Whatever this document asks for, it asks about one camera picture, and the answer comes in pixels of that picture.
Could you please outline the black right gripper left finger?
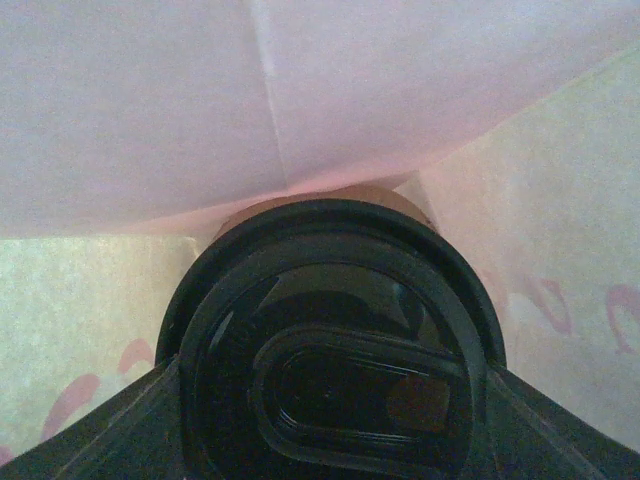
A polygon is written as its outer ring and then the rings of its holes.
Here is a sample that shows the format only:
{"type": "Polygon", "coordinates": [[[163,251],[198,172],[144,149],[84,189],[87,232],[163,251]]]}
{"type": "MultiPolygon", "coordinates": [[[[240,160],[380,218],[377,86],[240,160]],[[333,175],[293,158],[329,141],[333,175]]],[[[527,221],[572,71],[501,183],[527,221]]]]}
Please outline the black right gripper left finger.
{"type": "Polygon", "coordinates": [[[178,361],[1,467],[3,479],[183,479],[178,361]]]}

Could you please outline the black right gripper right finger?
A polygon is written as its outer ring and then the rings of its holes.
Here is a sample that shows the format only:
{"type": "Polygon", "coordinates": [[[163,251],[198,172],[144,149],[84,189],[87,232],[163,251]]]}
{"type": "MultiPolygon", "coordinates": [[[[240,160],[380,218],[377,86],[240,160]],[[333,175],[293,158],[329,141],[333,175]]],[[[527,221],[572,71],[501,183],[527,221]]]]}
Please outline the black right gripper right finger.
{"type": "Polygon", "coordinates": [[[510,371],[487,372],[490,458],[499,479],[637,479],[639,453],[510,371]]]}

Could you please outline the cream pink Cakes paper bag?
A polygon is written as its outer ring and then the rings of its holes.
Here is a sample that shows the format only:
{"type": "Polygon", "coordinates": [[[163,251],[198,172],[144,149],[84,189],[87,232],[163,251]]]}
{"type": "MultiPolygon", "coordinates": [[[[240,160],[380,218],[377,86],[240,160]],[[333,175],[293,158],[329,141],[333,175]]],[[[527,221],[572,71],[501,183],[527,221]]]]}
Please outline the cream pink Cakes paper bag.
{"type": "Polygon", "coordinates": [[[635,1],[5,1],[1,458],[143,375],[227,217],[397,188],[510,366],[639,445],[635,1]]]}

